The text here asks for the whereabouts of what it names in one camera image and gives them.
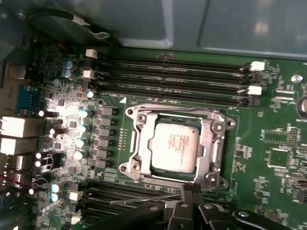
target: electrolytic capacitor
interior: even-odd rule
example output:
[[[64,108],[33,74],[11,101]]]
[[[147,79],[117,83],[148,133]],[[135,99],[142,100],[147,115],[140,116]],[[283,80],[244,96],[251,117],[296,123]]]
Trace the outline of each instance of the electrolytic capacitor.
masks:
[[[50,134],[52,135],[59,135],[59,134],[63,134],[64,130],[62,128],[52,128],[50,129]]]
[[[63,77],[68,78],[69,80],[75,79],[76,75],[74,72],[71,72],[69,69],[63,72]]]
[[[64,68],[74,71],[77,69],[77,66],[72,61],[64,61]]]
[[[79,125],[77,126],[77,131],[80,134],[87,133],[91,130],[89,125]]]
[[[97,93],[93,92],[93,91],[89,91],[86,93],[86,96],[88,99],[94,99],[97,97]]]
[[[48,164],[48,159],[40,159],[40,160],[38,160],[38,161],[35,161],[35,166],[36,166],[37,168],[42,167],[42,166],[45,166],[45,165],[47,165],[47,164]]]
[[[56,117],[58,114],[56,112],[51,112],[47,110],[41,110],[38,112],[40,117]]]
[[[92,116],[92,112],[90,110],[87,109],[82,109],[79,111],[79,116],[81,118],[89,118]]]
[[[47,152],[38,152],[35,154],[36,159],[40,160],[40,159],[44,159],[47,158],[47,155],[50,154],[49,151]]]
[[[62,190],[64,188],[64,184],[62,182],[58,182],[56,184],[53,184],[51,186],[51,191],[53,193],[58,193],[60,190]]]
[[[36,187],[34,187],[34,188],[30,188],[29,191],[28,191],[28,193],[29,193],[31,196],[33,196],[34,194],[36,194],[36,193],[38,193],[38,192],[40,192],[40,191],[44,191],[44,190],[45,190],[45,188],[42,188],[42,187],[40,187],[40,186],[36,186]]]
[[[76,139],[76,146],[78,148],[82,148],[88,145],[88,140],[86,138],[77,138]]]
[[[52,202],[57,202],[58,200],[60,200],[61,198],[63,198],[63,193],[62,192],[58,192],[58,193],[53,193],[50,196],[50,200]]]
[[[83,158],[86,158],[87,157],[87,152],[85,150],[80,150],[80,151],[77,151],[73,154],[73,158],[77,161],[80,161],[82,160]]]

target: screw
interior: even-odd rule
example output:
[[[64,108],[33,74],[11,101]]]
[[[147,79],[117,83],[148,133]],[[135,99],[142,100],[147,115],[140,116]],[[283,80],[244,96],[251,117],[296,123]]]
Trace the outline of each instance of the screw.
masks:
[[[209,182],[215,182],[216,181],[215,175],[213,175],[213,174],[207,175],[206,178]]]
[[[156,206],[152,206],[149,208],[151,211],[156,211],[158,208]]]
[[[221,131],[222,130],[222,125],[220,124],[220,123],[216,123],[214,126],[213,126],[213,129],[215,130],[215,131]]]
[[[303,81],[303,76],[299,75],[299,74],[295,74],[291,77],[291,81],[295,84],[301,83]]]
[[[146,119],[146,116],[145,116],[144,114],[138,115],[138,121],[139,121],[139,122],[144,122],[145,119]]]
[[[240,215],[241,217],[248,217],[248,216],[249,216],[249,214],[248,214],[247,212],[244,212],[244,211],[240,211],[240,212],[239,212],[239,215]]]
[[[134,163],[133,165],[132,165],[132,169],[133,169],[133,171],[135,171],[135,172],[137,172],[137,171],[139,171],[140,170],[140,164],[139,163]]]
[[[206,209],[211,209],[211,208],[213,208],[213,206],[210,205],[210,204],[205,204],[204,207],[205,207]]]

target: integrated circuit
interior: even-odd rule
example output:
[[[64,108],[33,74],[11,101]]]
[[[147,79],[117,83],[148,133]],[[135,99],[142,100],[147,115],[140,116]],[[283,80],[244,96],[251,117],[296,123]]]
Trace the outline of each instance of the integrated circuit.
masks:
[[[287,168],[289,163],[289,151],[283,149],[271,149],[268,166],[273,168]]]
[[[58,106],[64,106],[64,104],[65,104],[65,100],[64,99],[58,100]]]
[[[159,123],[149,146],[152,166],[167,171],[192,173],[198,142],[199,130],[195,127]]]
[[[98,158],[107,158],[110,155],[110,152],[105,149],[95,149],[92,150],[92,154]]]
[[[96,119],[96,125],[99,126],[111,126],[113,124],[114,124],[113,119],[108,119],[108,118]]]
[[[109,137],[111,135],[111,130],[107,128],[97,128],[94,132],[96,135],[102,137]]]
[[[109,147],[111,141],[107,139],[98,139],[98,140],[93,140],[93,144],[97,145],[99,147]]]
[[[101,116],[113,116],[115,114],[115,110],[113,108],[101,108],[97,109],[97,114]]]

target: green circuit board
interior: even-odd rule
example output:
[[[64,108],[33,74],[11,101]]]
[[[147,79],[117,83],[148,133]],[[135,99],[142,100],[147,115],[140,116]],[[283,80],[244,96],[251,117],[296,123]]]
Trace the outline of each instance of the green circuit board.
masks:
[[[307,229],[307,205],[296,199],[296,188],[289,184],[287,175],[307,176],[307,123],[297,111],[299,98],[307,93],[307,83],[294,84],[291,76],[300,74],[307,77],[307,66],[302,61],[261,59],[248,57],[231,57],[183,52],[141,50],[131,48],[95,48],[108,57],[148,58],[157,59],[159,55],[173,55],[176,61],[209,62],[227,65],[242,65],[252,61],[264,61],[266,68],[263,73],[262,95],[260,106],[239,108],[234,106],[193,103],[188,100],[168,100],[124,94],[103,94],[95,100],[87,100],[82,86],[76,81],[63,80],[60,86],[52,84],[60,79],[61,62],[64,59],[81,60],[82,55],[62,57],[55,50],[44,48],[42,67],[44,73],[43,90],[52,92],[53,96],[46,102],[48,109],[59,112],[63,120],[62,126],[68,129],[63,137],[50,141],[48,137],[41,139],[41,148],[48,149],[59,143],[59,151],[67,154],[67,161],[62,170],[55,172],[55,181],[67,180],[82,182],[87,178],[108,181],[116,184],[139,186],[146,189],[178,192],[178,189],[152,184],[135,184],[132,179],[124,176],[118,166],[130,157],[130,141],[133,130],[132,120],[124,111],[138,104],[163,104],[182,107],[207,107],[220,110],[237,121],[237,126],[227,131],[223,149],[222,177],[230,186],[226,190],[205,193],[205,197],[215,200],[227,200],[238,208],[246,208],[265,215],[292,229]],[[46,57],[53,55],[49,63]],[[65,100],[63,106],[58,101]],[[92,118],[81,121],[77,117],[80,108],[95,111],[99,107],[112,107],[116,114],[112,129],[112,153],[109,166],[105,169],[91,168],[91,159],[79,162],[72,160],[76,150],[74,142],[78,134],[70,127],[71,122],[77,124],[93,124]],[[48,197],[50,191],[40,193],[40,197]],[[34,220],[35,226],[41,230],[60,230],[61,226],[70,221],[68,207],[60,203],[51,205],[48,199],[37,201],[34,208],[50,207],[50,212]],[[73,229],[81,230],[87,224],[77,223]]]

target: white slot latch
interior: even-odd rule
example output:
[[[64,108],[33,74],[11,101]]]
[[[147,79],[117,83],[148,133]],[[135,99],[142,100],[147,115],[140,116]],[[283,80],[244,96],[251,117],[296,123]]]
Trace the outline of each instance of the white slot latch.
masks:
[[[94,72],[91,70],[83,70],[83,78],[93,78]]]
[[[98,52],[94,49],[87,49],[85,51],[85,56],[87,56],[88,58],[98,58]]]
[[[250,69],[249,71],[264,71],[265,69],[265,62],[262,62],[262,61],[253,61],[251,64],[250,64]]]
[[[261,95],[262,87],[257,85],[250,85],[248,87],[248,94],[249,95]]]

